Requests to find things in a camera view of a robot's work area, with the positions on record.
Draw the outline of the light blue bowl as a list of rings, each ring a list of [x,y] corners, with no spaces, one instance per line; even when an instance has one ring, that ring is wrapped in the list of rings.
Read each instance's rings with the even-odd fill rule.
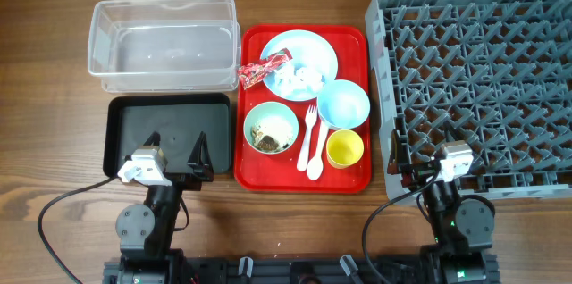
[[[330,129],[354,129],[370,114],[368,94],[357,83],[337,79],[327,83],[316,99],[321,120]]]

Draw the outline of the yellow plastic cup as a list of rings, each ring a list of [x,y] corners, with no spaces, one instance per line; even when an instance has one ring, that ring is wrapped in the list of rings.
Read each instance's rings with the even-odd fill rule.
[[[364,151],[362,138],[351,129],[336,130],[326,141],[327,160],[335,169],[346,169],[357,163]]]

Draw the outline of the white plastic spoon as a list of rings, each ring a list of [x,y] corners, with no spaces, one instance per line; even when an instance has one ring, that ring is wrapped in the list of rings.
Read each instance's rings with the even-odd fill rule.
[[[321,121],[315,154],[307,164],[307,176],[312,181],[317,181],[323,172],[324,163],[322,160],[322,152],[324,150],[328,133],[329,127],[324,121]]]

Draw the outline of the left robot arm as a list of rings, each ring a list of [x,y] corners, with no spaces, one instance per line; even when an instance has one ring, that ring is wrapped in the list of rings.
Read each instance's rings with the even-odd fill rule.
[[[104,283],[198,283],[198,275],[180,249],[172,249],[172,237],[180,210],[188,208],[182,193],[199,191],[214,180],[214,167],[206,133],[198,135],[187,165],[190,172],[170,173],[160,147],[160,134],[152,133],[143,146],[125,157],[118,177],[125,184],[136,181],[147,187],[143,204],[130,205],[118,216],[115,230],[120,238],[120,262],[105,267]]]

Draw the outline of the white tissue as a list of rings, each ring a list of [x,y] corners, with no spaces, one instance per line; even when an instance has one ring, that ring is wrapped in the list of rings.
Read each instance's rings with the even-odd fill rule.
[[[314,68],[295,68],[286,63],[274,72],[275,83],[282,95],[289,95],[295,91],[319,92],[324,86],[323,75]]]

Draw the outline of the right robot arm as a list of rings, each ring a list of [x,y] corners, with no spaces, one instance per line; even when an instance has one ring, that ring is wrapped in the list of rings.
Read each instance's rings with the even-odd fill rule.
[[[388,171],[401,176],[411,195],[423,198],[426,219],[435,243],[423,246],[419,260],[427,283],[490,283],[484,251],[492,247],[495,208],[478,196],[462,196],[455,180],[466,175],[474,161],[464,140],[442,144],[424,163],[410,163],[397,130],[391,133]]]

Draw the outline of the rice and food scraps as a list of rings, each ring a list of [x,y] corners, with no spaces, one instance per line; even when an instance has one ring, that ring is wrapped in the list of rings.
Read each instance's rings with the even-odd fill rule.
[[[294,141],[293,126],[281,116],[266,116],[250,129],[253,146],[266,153],[279,153]]]

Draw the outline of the red snack wrapper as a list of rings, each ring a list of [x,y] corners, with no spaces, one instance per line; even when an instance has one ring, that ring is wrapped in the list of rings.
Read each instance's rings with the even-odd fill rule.
[[[240,66],[238,76],[242,87],[244,89],[253,87],[291,59],[290,51],[287,48],[283,48],[274,54],[268,55],[266,58]]]

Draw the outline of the white plastic fork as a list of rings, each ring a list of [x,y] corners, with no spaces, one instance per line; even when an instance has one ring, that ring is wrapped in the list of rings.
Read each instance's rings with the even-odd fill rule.
[[[310,105],[307,108],[307,112],[306,112],[306,116],[305,116],[306,131],[305,131],[305,136],[304,136],[304,139],[302,142],[302,146],[300,148],[299,158],[297,160],[296,168],[298,171],[305,171],[307,169],[312,129],[313,129],[316,121],[317,121],[316,106]]]

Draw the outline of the light blue plate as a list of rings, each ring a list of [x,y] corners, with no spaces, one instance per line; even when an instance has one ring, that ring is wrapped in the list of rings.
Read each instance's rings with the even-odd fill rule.
[[[266,58],[283,48],[287,48],[292,56],[288,62],[296,69],[300,67],[314,68],[323,75],[324,86],[336,80],[339,64],[337,54],[333,47],[320,35],[302,29],[288,30],[272,38],[264,47],[261,57]],[[275,83],[274,72],[263,79],[265,86],[276,96],[292,101],[309,101],[320,94],[311,91],[295,91],[289,95],[282,95]]]

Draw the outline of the green bowl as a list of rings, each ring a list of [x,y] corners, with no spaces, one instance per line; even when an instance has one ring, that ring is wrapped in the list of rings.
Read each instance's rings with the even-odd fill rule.
[[[254,124],[256,124],[259,120],[263,119],[266,116],[281,116],[282,118],[286,119],[294,129],[294,141],[293,143],[285,150],[279,153],[272,153],[266,154],[256,150],[253,146],[253,138],[250,134],[250,129]],[[279,102],[264,102],[262,104],[256,105],[252,108],[243,123],[243,132],[244,136],[248,142],[248,144],[256,151],[264,155],[277,155],[282,152],[288,150],[296,141],[298,134],[299,134],[299,121],[296,114],[286,105]]]

